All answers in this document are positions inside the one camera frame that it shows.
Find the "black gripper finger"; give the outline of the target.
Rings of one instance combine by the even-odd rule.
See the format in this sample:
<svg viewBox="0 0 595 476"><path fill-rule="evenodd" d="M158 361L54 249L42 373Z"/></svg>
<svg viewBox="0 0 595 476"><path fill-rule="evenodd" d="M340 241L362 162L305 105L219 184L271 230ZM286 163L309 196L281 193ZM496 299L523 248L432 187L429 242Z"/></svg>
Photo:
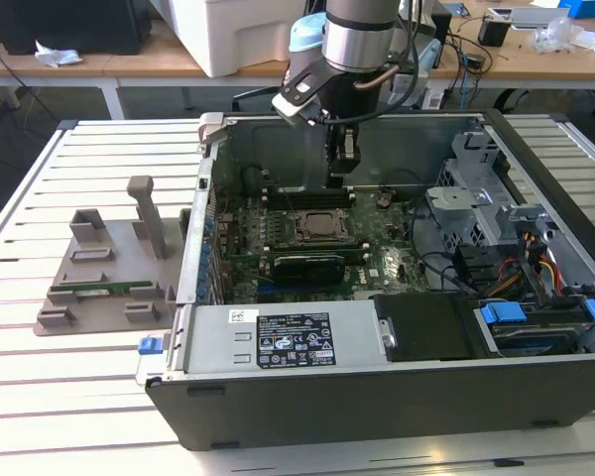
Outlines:
<svg viewBox="0 0 595 476"><path fill-rule="evenodd" d="M327 188L341 188L344 178L360 164L359 125L331 125L326 130Z"/></svg>

